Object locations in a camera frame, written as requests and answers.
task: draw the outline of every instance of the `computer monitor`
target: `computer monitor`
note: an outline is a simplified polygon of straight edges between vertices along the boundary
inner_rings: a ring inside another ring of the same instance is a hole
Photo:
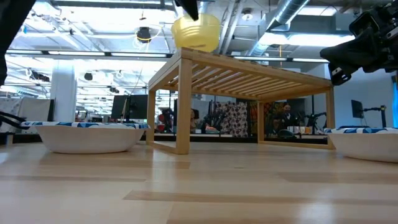
[[[112,119],[120,119],[122,117],[126,99],[128,99],[131,119],[147,118],[148,95],[121,95],[113,98]]]
[[[363,118],[363,107],[361,102],[351,100],[351,107],[353,109],[354,118]]]

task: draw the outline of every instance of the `ductwork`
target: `ductwork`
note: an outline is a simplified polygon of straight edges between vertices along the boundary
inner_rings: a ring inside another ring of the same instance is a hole
[[[271,19],[267,19],[266,32],[283,25],[287,25],[287,29],[289,29],[290,22],[309,1],[310,0],[280,0],[277,9],[271,12],[274,16]],[[264,35],[260,37],[259,41],[254,44],[253,48],[248,52],[248,55],[263,55],[269,47],[269,45],[261,44],[262,40],[264,42],[265,38],[266,36]]]

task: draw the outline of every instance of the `wooden table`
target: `wooden table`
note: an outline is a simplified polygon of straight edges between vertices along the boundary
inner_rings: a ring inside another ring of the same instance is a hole
[[[257,100],[258,143],[333,149],[328,145],[264,141],[264,103],[326,93],[328,128],[335,127],[333,85],[330,80],[281,68],[182,48],[149,81],[147,122],[155,126],[155,92],[178,91],[177,141],[175,146],[154,142],[154,129],[147,131],[147,144],[175,154],[190,148],[191,94],[209,94]]]

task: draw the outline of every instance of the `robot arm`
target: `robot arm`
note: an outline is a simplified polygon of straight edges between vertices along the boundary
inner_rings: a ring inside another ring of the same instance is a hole
[[[398,69],[398,1],[374,6],[349,25],[355,39],[328,47],[320,56],[329,63],[330,78],[341,85],[359,68],[370,73],[381,68]]]

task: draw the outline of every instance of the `ceiling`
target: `ceiling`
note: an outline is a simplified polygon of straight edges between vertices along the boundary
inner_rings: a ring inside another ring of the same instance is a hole
[[[201,10],[223,21],[224,14],[229,14],[228,6],[231,2],[232,0],[217,0],[198,2],[198,5],[199,7],[205,5]],[[235,12],[238,21],[226,54],[244,55],[253,47],[263,33],[260,30],[264,24],[264,15],[276,9],[277,2],[277,0],[242,1],[242,8],[251,10],[252,19],[245,21],[241,17],[243,15],[241,12]],[[346,9],[345,15],[353,17],[354,12],[366,10],[375,2],[381,1],[311,0],[292,21],[290,30],[283,35],[289,37],[301,32],[334,34],[336,30],[325,29],[324,24],[333,21],[337,11]],[[38,0],[10,49],[172,54],[176,51],[176,47],[171,27],[178,19],[178,13],[174,9],[172,0]],[[140,27],[150,27],[153,39],[149,44],[137,41],[136,33]],[[285,44],[269,47],[265,53],[273,57],[320,58],[319,51],[322,48]],[[56,59],[7,55],[6,60],[9,69],[6,83],[41,83],[43,86],[13,86],[13,90],[2,87],[2,96],[22,95],[39,98],[50,96],[50,87],[46,86],[50,83],[33,80],[29,76],[32,71],[36,71],[51,79],[53,60]],[[164,63],[165,61],[78,59],[76,60],[78,86],[83,86],[78,89],[78,106],[90,107],[89,109],[93,110],[93,108],[98,109],[97,106],[100,105],[102,113],[109,113],[111,99],[115,93],[110,92],[106,86],[123,86],[118,87],[119,94],[144,94],[146,90],[142,87],[147,85],[149,79]],[[270,65],[301,68],[303,63],[270,62]],[[92,73],[93,81],[85,80],[83,77],[85,73]],[[168,105],[168,93],[161,94],[165,96],[164,103]]]

